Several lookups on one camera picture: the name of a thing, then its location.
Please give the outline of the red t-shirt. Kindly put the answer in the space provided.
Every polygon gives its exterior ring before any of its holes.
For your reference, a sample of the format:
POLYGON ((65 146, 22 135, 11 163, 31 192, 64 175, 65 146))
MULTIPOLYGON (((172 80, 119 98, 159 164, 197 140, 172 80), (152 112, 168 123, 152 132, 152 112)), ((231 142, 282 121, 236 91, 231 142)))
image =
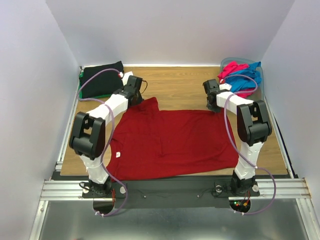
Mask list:
POLYGON ((118 180, 149 180, 234 168, 238 153, 222 112, 160 110, 155 97, 130 107, 110 142, 107 170, 118 180))

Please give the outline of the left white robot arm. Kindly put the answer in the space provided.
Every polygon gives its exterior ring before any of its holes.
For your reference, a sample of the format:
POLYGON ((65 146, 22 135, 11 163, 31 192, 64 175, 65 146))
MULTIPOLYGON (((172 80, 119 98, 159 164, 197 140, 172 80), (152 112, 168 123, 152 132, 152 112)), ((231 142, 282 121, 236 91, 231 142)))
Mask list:
POLYGON ((88 173, 88 182, 79 184, 83 198, 106 198, 112 194, 112 178, 104 165, 104 154, 115 131, 115 117, 143 101, 140 93, 143 81, 128 74, 123 77, 123 86, 108 100, 99 100, 98 107, 75 115, 69 147, 80 157, 88 173))

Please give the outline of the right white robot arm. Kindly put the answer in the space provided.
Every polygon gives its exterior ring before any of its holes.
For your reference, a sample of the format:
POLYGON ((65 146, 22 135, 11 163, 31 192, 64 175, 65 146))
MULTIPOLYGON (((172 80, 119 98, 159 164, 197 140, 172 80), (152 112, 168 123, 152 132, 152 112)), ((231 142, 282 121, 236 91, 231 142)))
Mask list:
POLYGON ((242 98, 227 89, 226 84, 218 84, 216 79, 210 79, 203 84, 206 93, 207 108, 215 113, 223 110, 236 115, 237 134, 241 140, 238 162, 232 173, 230 192, 239 196, 248 191, 258 192, 255 175, 259 153, 264 143, 272 133, 266 103, 263 100, 253 101, 242 98))

